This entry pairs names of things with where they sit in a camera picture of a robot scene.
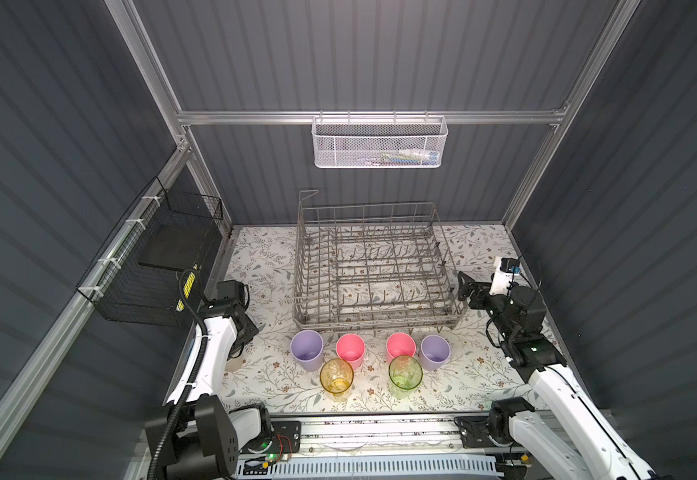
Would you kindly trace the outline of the yellow transparent cup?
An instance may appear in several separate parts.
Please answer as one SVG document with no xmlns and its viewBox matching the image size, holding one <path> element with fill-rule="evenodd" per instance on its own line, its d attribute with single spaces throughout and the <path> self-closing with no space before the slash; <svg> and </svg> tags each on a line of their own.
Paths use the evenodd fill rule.
<svg viewBox="0 0 697 480">
<path fill-rule="evenodd" d="M 322 389 L 336 399 L 345 398 L 350 394 L 354 380 L 355 370 L 346 360 L 334 358 L 320 368 Z"/>
</svg>

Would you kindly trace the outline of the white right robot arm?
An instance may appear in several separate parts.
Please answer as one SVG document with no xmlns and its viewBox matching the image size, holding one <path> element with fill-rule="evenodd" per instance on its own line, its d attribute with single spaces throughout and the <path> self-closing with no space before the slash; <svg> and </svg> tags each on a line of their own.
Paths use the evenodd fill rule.
<svg viewBox="0 0 697 480">
<path fill-rule="evenodd" d="M 547 308 L 538 290 L 497 271 L 491 282 L 461 272 L 458 300 L 488 314 L 495 346 L 567 434 L 560 438 L 522 397 L 492 404 L 488 430 L 496 444 L 518 443 L 555 479 L 657 479 L 650 466 L 606 420 L 576 380 L 564 355 L 543 334 Z"/>
</svg>

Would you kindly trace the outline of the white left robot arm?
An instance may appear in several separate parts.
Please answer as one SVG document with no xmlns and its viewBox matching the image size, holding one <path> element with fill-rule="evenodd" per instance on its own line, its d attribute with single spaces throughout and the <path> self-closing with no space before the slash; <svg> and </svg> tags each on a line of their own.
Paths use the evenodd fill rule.
<svg viewBox="0 0 697 480">
<path fill-rule="evenodd" d="M 276 430 L 262 403 L 228 410 L 218 397 L 226 364 L 256 335 L 246 315 L 248 288 L 231 281 L 210 300 L 194 268 L 178 276 L 178 295 L 194 319 L 184 369 L 164 405 L 146 420 L 148 479 L 232 479 L 250 444 L 270 444 Z"/>
</svg>

